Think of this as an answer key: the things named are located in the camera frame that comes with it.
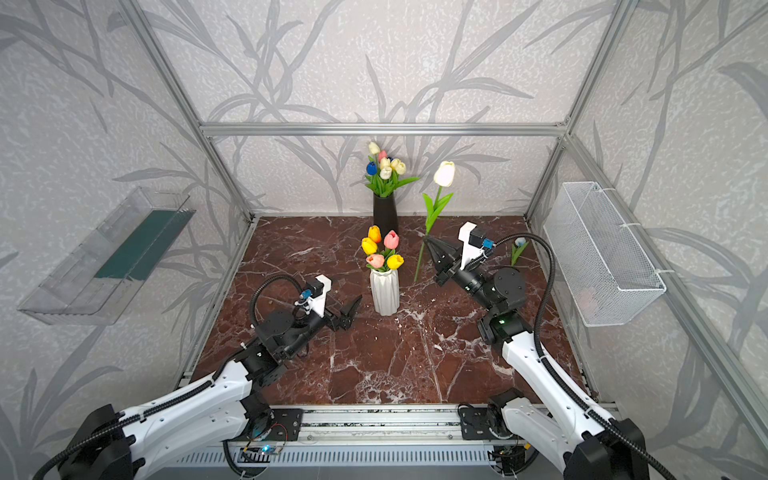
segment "wall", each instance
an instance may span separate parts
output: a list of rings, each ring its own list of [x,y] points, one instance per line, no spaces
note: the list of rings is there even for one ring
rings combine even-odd
[[[207,122],[559,122],[614,0],[171,2],[141,0]],[[446,213],[525,211],[550,138],[379,138],[422,178],[397,193],[425,211],[440,161],[461,168]],[[232,137],[218,147],[254,211],[354,214],[362,137]]]
[[[0,472],[27,479],[84,416],[174,387],[246,227],[112,2],[0,2]],[[197,210],[113,326],[24,297],[136,186]]]
[[[575,132],[765,392],[768,4],[641,2]],[[556,185],[585,180],[568,156]],[[768,460],[659,299],[626,326],[561,314],[601,398],[690,478],[768,478]]]

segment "flower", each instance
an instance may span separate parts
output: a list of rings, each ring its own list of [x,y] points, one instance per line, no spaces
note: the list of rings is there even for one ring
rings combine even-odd
[[[386,266],[388,266],[390,270],[397,270],[403,262],[404,260],[400,255],[392,255],[390,258],[386,259]]]
[[[366,255],[373,255],[379,251],[379,248],[376,246],[376,242],[365,237],[362,239],[362,251],[365,252]]]
[[[394,250],[400,245],[400,237],[397,236],[394,230],[390,230],[386,237],[384,237],[384,247]]]
[[[453,174],[456,173],[456,166],[453,162],[442,162],[432,178],[440,187],[450,187],[453,183]]]
[[[401,162],[399,158],[393,160],[390,167],[392,167],[392,169],[396,171],[398,175],[403,175],[406,172],[406,164]]]
[[[373,268],[381,268],[384,266],[384,256],[383,255],[368,255],[368,258],[366,258],[366,262]]]
[[[368,238],[376,243],[380,243],[382,241],[382,231],[374,225],[368,229]]]

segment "white tulip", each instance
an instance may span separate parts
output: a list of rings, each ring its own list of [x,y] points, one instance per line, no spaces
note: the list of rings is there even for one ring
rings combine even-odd
[[[392,165],[390,165],[394,171],[397,172],[398,175],[403,175],[406,172],[406,164],[400,161],[399,158],[396,158],[392,161]]]
[[[450,187],[453,183],[453,175],[456,173],[456,166],[453,162],[442,162],[432,178],[440,187]]]

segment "yellow tulip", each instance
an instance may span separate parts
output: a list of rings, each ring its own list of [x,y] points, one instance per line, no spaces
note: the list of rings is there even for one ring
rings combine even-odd
[[[365,252],[366,255],[373,255],[379,251],[379,248],[376,246],[376,242],[365,237],[362,239],[362,251]]]
[[[390,270],[397,270],[403,262],[404,260],[400,255],[392,255],[390,258],[386,259],[386,266],[388,266]]]
[[[374,225],[373,227],[370,227],[368,229],[368,238],[373,240],[376,243],[381,243],[382,231],[379,230],[379,228],[376,225]]]

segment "white wire mesh basket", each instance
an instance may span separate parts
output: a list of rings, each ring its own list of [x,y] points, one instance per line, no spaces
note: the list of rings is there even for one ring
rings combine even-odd
[[[624,325],[667,291],[595,182],[563,183],[544,232],[586,326]]]

